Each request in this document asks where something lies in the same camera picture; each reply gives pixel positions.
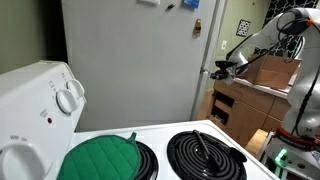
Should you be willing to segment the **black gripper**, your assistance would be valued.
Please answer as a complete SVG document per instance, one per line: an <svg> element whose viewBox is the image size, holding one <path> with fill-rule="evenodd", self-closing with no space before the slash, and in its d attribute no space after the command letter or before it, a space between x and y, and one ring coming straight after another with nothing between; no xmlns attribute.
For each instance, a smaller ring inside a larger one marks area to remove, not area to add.
<svg viewBox="0 0 320 180"><path fill-rule="evenodd" d="M237 64L231 61L216 61L215 65L217 70L210 75L210 78L222 80L226 84L232 84L234 82L233 70Z"/></svg>

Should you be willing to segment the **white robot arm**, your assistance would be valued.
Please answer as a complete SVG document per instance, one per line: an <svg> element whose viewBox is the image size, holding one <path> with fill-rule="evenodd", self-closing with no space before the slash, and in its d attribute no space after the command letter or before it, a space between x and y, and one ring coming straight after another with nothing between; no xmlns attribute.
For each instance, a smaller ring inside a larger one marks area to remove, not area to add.
<svg viewBox="0 0 320 180"><path fill-rule="evenodd" d="M265 55L277 48L278 56L286 61L300 61L300 68L288 93L290 109L282 128L290 134L312 138L319 129L320 108L320 10L317 8L291 8L270 20L257 33L246 37L216 63L218 70L212 79L227 84L250 69L251 60L244 57L242 49L252 46Z"/></svg>

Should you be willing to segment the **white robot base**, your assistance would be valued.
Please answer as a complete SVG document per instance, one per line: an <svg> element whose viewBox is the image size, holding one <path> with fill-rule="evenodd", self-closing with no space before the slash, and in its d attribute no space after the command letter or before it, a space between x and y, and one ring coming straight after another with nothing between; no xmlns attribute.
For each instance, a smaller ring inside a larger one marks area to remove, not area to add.
<svg viewBox="0 0 320 180"><path fill-rule="evenodd" d="M301 150L276 138L273 132L267 136L263 152L287 172L306 180L320 180L320 150Z"/></svg>

